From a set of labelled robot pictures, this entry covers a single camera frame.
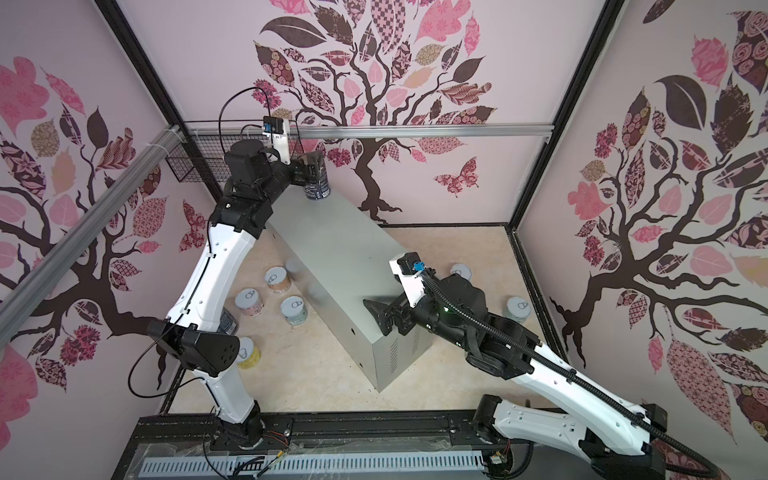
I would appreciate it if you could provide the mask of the dark blue tall can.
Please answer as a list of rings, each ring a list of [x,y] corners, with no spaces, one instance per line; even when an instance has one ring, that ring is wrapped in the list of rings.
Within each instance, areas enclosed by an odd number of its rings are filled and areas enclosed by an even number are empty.
[[[327,198],[331,193],[331,187],[325,165],[325,154],[322,151],[313,151],[303,156],[305,165],[306,196],[311,200]]]

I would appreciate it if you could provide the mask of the blue white label can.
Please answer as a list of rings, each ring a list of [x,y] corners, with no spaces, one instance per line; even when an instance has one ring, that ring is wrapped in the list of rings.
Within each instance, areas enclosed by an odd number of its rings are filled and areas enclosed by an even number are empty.
[[[227,308],[223,308],[220,314],[217,331],[227,335],[236,335],[239,325],[234,315]]]

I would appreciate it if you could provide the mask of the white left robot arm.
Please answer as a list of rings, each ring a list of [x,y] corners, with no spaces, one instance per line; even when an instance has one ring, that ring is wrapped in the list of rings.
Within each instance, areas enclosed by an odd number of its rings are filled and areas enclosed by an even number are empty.
[[[154,320],[147,334],[206,387],[221,432],[243,449],[264,436],[258,402],[247,392],[236,366],[239,339],[220,329],[225,300],[237,272],[291,185],[305,178],[280,135],[269,144],[257,139],[234,143],[225,152],[230,170],[222,198],[204,220],[203,252],[181,296],[165,320]]]

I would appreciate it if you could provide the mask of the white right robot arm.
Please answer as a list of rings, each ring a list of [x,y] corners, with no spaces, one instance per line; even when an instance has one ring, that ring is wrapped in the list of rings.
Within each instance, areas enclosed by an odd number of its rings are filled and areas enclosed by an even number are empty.
[[[363,302],[383,334],[414,327],[460,347],[474,368],[545,397],[557,412],[486,394],[473,418],[486,442],[528,441],[585,462],[604,479],[663,479],[665,457],[654,447],[652,408],[634,405],[587,381],[522,325],[491,313],[485,294],[459,275],[424,274],[421,297]]]

